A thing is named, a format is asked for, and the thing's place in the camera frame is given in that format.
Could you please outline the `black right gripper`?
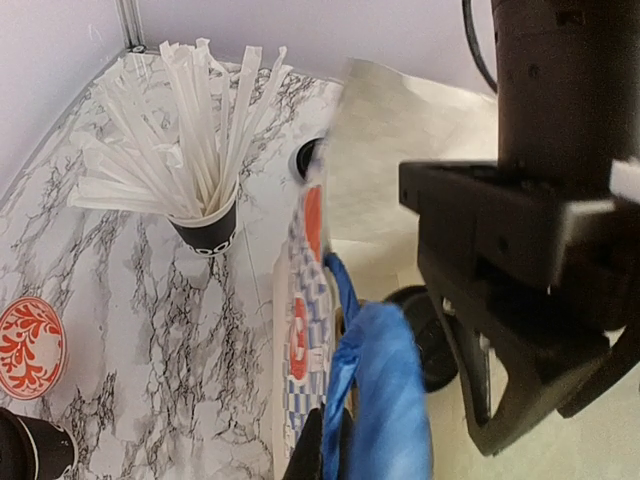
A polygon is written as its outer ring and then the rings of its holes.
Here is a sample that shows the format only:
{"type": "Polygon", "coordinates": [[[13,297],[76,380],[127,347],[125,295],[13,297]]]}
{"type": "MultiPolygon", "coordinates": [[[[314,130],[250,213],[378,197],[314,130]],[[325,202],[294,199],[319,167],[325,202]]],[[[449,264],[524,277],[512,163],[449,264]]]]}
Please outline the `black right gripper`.
{"type": "Polygon", "coordinates": [[[485,164],[404,162],[419,270],[459,368],[469,435],[495,456],[573,417],[639,361],[639,209],[569,198],[485,164]],[[487,340],[507,371],[491,411],[487,340]]]}

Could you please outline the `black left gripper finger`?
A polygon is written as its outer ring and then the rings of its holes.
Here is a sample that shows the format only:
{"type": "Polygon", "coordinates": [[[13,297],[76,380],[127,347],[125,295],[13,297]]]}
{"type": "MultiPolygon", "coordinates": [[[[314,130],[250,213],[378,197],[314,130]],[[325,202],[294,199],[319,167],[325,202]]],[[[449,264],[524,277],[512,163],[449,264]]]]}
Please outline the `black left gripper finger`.
{"type": "Polygon", "coordinates": [[[319,480],[322,478],[323,414],[323,405],[309,412],[283,480],[319,480]]]}

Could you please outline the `blue checkered paper bag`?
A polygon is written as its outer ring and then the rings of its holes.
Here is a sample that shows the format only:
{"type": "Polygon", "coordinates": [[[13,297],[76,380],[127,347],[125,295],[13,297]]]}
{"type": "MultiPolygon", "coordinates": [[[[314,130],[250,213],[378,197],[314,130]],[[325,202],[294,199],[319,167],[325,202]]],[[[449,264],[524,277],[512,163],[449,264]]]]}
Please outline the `blue checkered paper bag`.
{"type": "MultiPolygon", "coordinates": [[[[384,299],[426,283],[417,263],[419,217],[399,199],[404,162],[480,164],[495,151],[497,106],[491,98],[383,65],[354,60],[319,156],[326,209],[321,234],[345,262],[360,298],[384,299]]],[[[550,413],[495,456],[484,456],[467,428],[458,374],[430,393],[429,413],[440,479],[600,478],[597,466],[563,467],[562,454],[579,451],[577,431],[560,429],[550,413]]]]}

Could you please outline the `black paper coffee cup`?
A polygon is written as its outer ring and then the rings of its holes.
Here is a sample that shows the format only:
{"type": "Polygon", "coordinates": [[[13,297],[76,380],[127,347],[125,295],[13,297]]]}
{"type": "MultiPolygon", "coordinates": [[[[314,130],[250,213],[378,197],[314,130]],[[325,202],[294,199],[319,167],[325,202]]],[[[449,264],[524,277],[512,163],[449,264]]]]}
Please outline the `black paper coffee cup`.
{"type": "Polygon", "coordinates": [[[2,479],[61,479],[77,462],[77,442],[68,429],[1,408],[2,479]]]}

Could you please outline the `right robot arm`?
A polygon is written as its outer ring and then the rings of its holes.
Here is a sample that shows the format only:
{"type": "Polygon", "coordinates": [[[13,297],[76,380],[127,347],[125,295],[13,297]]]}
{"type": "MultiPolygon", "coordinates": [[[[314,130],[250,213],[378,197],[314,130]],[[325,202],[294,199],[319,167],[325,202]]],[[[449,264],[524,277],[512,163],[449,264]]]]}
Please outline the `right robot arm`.
{"type": "Polygon", "coordinates": [[[404,162],[417,263],[459,368],[468,432],[495,455],[570,418],[639,361],[639,5],[496,1],[498,157],[404,162]]]}

